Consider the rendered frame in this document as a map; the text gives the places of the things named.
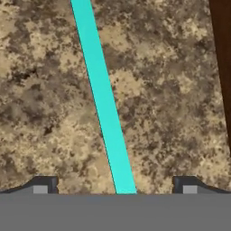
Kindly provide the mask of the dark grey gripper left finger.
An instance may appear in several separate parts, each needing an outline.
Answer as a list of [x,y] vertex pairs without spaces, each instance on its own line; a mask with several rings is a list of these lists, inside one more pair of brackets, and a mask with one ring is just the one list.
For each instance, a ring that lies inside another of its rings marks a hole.
[[58,194],[58,184],[59,179],[56,176],[35,176],[23,185],[0,191],[0,194]]

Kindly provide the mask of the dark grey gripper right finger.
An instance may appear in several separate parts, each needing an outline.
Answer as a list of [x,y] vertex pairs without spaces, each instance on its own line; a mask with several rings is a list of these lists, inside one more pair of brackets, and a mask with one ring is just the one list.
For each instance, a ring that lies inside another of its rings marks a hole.
[[172,192],[176,194],[231,194],[231,191],[209,186],[195,176],[174,176],[172,184]]

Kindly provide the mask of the turquoise spatula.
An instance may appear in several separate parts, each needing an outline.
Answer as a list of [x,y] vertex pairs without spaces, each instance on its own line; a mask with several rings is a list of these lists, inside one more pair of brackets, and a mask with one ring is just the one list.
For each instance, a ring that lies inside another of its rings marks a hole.
[[70,0],[117,194],[136,194],[134,176],[119,122],[90,0]]

